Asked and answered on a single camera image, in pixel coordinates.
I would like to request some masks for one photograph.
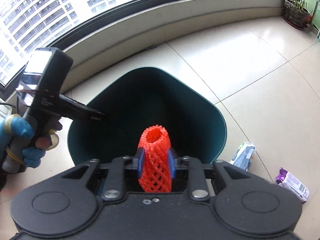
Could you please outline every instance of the tile floor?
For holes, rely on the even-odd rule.
[[[220,158],[229,161],[239,145],[251,141],[257,156],[250,172],[274,182],[280,167],[310,190],[295,232],[318,240],[320,232],[320,43],[281,17],[261,18],[206,29],[169,41],[119,62],[72,89],[68,96],[88,103],[128,71],[161,68],[215,104],[228,128]],[[9,177],[0,192],[0,240],[16,232],[11,199],[20,190],[73,166],[62,119],[60,144],[37,169]]]

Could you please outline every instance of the snack package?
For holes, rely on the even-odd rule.
[[[307,201],[309,196],[309,190],[307,187],[285,169],[280,168],[279,175],[276,177],[276,183],[279,186],[287,188],[295,193],[295,195],[300,199],[302,205]]]
[[[229,163],[248,171],[255,153],[256,147],[250,142],[244,142],[242,145],[240,145],[235,156],[233,156]]]

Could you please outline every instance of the apartment building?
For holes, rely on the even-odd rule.
[[[7,80],[21,68],[35,48],[59,37],[78,24],[77,13],[70,0],[7,0],[0,8],[0,81]]]
[[[0,82],[3,85],[49,44],[95,14],[132,0],[0,0]]]

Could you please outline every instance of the potted plant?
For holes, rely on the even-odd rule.
[[[304,0],[285,0],[284,20],[297,29],[305,30],[312,18],[306,7],[307,3]]]

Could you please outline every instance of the foam fruit net sleeve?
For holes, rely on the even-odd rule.
[[[171,192],[167,151],[171,148],[168,132],[161,125],[151,126],[141,135],[139,147],[145,149],[145,162],[139,183],[143,190]]]

